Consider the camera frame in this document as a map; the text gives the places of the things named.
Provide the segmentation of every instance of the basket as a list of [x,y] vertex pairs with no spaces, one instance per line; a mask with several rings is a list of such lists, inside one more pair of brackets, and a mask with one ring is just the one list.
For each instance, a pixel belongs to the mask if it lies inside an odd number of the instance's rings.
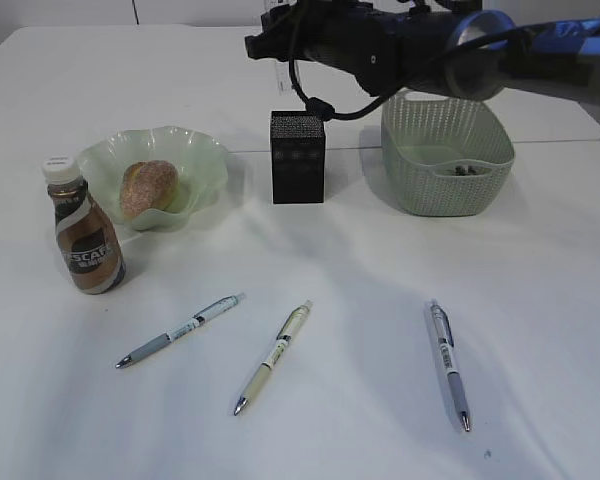
[[382,108],[382,153],[398,202],[429,217],[482,212],[513,164],[504,127],[482,102],[415,101],[407,94]]

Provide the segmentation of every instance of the gray pen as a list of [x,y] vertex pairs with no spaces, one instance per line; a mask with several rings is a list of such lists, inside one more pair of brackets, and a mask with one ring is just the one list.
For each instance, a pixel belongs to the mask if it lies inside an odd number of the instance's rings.
[[462,378],[458,372],[456,357],[453,353],[453,336],[451,335],[451,327],[449,326],[449,318],[445,311],[438,305],[436,299],[432,299],[428,304],[431,311],[431,317],[436,329],[438,337],[438,348],[442,357],[442,364],[447,373],[447,381],[449,382],[449,390],[453,398],[453,405],[456,410],[456,415],[465,432],[471,431],[471,415],[469,413],[469,405],[464,394],[464,386]]
[[260,364],[256,373],[254,373],[251,380],[249,380],[249,384],[242,392],[242,395],[240,395],[238,403],[236,403],[233,410],[234,415],[238,415],[242,412],[247,405],[256,398],[258,393],[260,393],[260,390],[262,390],[262,387],[269,379],[273,367],[278,363],[278,360],[280,360],[280,357],[291,343],[291,340],[296,336],[298,331],[300,331],[300,327],[302,327],[304,321],[309,316],[312,306],[313,303],[311,303],[310,300],[307,300],[304,305],[299,306],[291,312],[291,315],[289,315],[287,321],[284,322],[284,325],[276,337],[276,344],[273,349],[269,355],[267,355],[266,360]]
[[116,368],[126,368],[134,363],[138,363],[143,358],[147,358],[149,355],[156,353],[158,350],[162,350],[164,347],[171,345],[171,343],[186,335],[191,330],[201,327],[212,318],[215,318],[227,310],[235,307],[238,305],[238,303],[244,300],[244,298],[244,293],[240,293],[238,295],[232,295],[231,297],[225,297],[221,300],[218,300],[213,305],[210,305],[204,310],[196,313],[193,317],[191,317],[191,320],[181,327],[176,328],[171,332],[158,335],[153,340],[145,343],[141,347],[136,348],[133,352],[120,360],[116,364]]

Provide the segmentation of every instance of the light green bowl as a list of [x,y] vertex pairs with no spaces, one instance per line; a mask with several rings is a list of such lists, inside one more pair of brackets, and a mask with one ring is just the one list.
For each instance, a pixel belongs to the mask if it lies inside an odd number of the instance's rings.
[[[229,151],[210,136],[180,127],[125,130],[80,152],[76,161],[93,198],[117,224],[134,230],[182,226],[202,198],[224,186]],[[131,222],[120,209],[126,169],[136,162],[166,160],[178,170],[177,194],[163,210],[149,209]]]

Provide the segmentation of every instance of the pen tip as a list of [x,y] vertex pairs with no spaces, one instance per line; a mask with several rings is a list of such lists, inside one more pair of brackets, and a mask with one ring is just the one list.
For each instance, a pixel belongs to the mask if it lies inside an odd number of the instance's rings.
[[238,403],[236,403],[236,408],[233,409],[233,416],[237,417],[246,406],[247,399],[244,397],[240,397],[240,400],[238,400]]
[[131,363],[131,357],[129,355],[127,355],[122,360],[120,360],[118,363],[116,363],[116,368],[118,368],[118,369],[126,368],[129,366],[130,363]]
[[462,426],[464,427],[465,432],[471,431],[471,420],[469,419],[469,415],[466,412],[462,412]]

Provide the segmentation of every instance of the black box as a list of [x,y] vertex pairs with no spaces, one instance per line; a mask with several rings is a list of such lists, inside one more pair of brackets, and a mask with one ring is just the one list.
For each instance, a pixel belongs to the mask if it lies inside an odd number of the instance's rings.
[[271,112],[273,203],[324,202],[325,135],[307,112]]

